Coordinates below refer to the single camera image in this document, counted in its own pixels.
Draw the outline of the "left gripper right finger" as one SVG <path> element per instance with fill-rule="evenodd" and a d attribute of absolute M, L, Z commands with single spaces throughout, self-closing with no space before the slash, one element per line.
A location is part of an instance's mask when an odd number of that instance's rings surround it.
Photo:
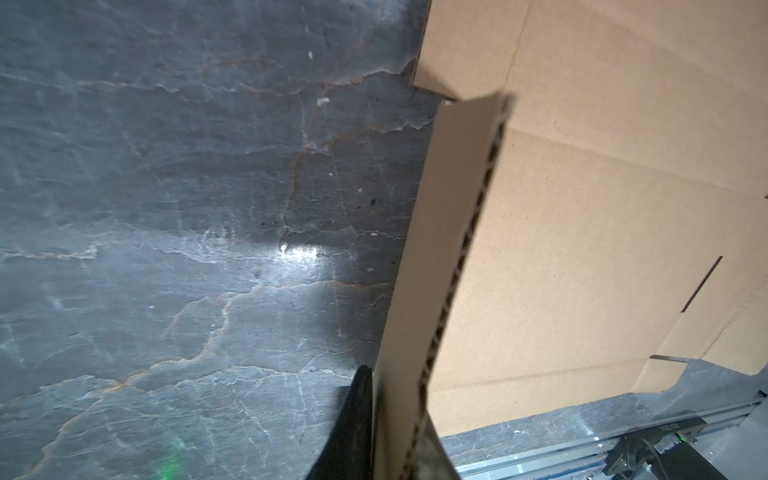
<path fill-rule="evenodd" d="M 412 461 L 410 479 L 461 479 L 448 454 L 446 453 L 429 415 L 426 416 L 424 432 L 421 434 L 416 445 L 415 458 Z"/>

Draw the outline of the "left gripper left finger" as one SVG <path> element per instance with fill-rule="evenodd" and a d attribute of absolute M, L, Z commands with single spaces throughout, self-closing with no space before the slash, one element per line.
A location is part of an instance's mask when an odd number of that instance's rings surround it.
<path fill-rule="evenodd" d="M 329 438 L 306 478 L 368 480 L 373 452 L 372 369 L 360 366 Z"/>

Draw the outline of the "brown cardboard box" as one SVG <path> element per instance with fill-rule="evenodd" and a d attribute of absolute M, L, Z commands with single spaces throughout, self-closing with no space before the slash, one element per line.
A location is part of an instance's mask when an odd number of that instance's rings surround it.
<path fill-rule="evenodd" d="M 767 363 L 767 5 L 434 1 L 435 117 L 374 475 L 452 435 Z"/>

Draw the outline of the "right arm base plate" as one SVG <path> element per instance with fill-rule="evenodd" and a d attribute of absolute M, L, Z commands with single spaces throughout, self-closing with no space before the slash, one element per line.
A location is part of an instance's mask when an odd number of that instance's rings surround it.
<path fill-rule="evenodd" d="M 656 479 L 726 480 L 694 448 L 707 428 L 703 418 L 691 416 L 629 432 L 608 453 L 603 474 L 610 479 L 635 479 L 649 467 Z"/>

